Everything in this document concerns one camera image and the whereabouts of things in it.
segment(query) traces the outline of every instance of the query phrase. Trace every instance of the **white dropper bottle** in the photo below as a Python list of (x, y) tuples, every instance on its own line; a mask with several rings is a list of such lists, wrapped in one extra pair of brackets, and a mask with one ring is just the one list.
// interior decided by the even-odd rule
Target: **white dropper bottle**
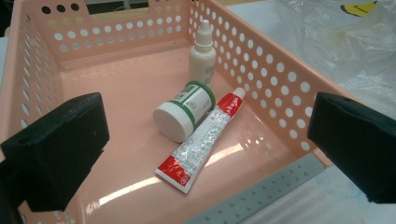
[(190, 50), (191, 80), (204, 82), (210, 88), (215, 65), (216, 51), (213, 49), (212, 30), (209, 21), (203, 20)]

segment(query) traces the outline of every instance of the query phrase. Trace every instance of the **black foam block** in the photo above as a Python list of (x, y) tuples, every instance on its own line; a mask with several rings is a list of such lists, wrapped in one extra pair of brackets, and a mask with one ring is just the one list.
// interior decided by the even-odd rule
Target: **black foam block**
[(3, 144), (32, 211), (64, 210), (109, 140), (100, 93), (71, 99)]
[(319, 92), (311, 139), (375, 203), (396, 203), (396, 120), (349, 98)]

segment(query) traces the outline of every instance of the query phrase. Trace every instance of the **ointment tube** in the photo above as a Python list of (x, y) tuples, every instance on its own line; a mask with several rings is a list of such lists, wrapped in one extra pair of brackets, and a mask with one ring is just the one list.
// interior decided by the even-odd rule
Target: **ointment tube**
[(242, 88), (226, 94), (195, 132), (155, 170), (155, 173), (184, 193), (188, 193), (207, 162), (216, 140), (241, 106), (245, 94)]

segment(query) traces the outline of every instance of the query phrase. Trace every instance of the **bottle cap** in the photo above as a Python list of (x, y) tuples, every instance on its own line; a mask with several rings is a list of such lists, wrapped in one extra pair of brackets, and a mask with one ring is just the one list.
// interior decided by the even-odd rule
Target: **bottle cap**
[(153, 118), (160, 132), (177, 143), (184, 142), (194, 130), (186, 112), (170, 102), (165, 102), (155, 109)]
[(241, 98), (241, 99), (244, 99), (246, 93), (247, 92), (243, 88), (240, 88), (240, 87), (236, 88), (233, 91), (233, 94), (239, 96), (239, 98)]
[(212, 47), (212, 29), (208, 20), (203, 20), (195, 37), (195, 45), (199, 47)]

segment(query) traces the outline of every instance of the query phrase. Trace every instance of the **white jar lid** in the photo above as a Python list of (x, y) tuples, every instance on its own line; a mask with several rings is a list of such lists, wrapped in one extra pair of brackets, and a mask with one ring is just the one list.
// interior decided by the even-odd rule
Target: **white jar lid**
[(163, 135), (182, 143), (192, 134), (194, 127), (186, 112), (170, 102), (165, 102), (153, 112), (154, 122)]

